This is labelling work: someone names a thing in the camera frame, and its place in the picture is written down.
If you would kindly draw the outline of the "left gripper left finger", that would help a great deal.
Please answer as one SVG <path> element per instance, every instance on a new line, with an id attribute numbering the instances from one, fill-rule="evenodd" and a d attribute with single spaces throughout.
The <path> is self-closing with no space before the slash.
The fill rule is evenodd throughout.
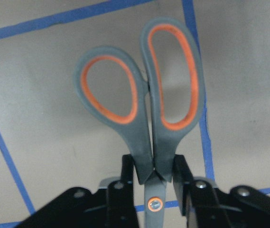
<path id="1" fill-rule="evenodd" d="M 139 227 L 134 206 L 133 172 L 132 156 L 123 155 L 120 179 L 111 182 L 106 191 L 106 226 L 108 228 Z"/>

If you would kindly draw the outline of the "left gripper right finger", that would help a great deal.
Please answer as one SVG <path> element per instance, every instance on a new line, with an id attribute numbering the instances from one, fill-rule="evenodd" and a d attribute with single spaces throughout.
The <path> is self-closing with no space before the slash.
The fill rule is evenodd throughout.
<path id="1" fill-rule="evenodd" d="M 228 194 L 214 181 L 194 177 L 183 155 L 175 155 L 173 186 L 187 228 L 231 228 L 226 203 Z"/>

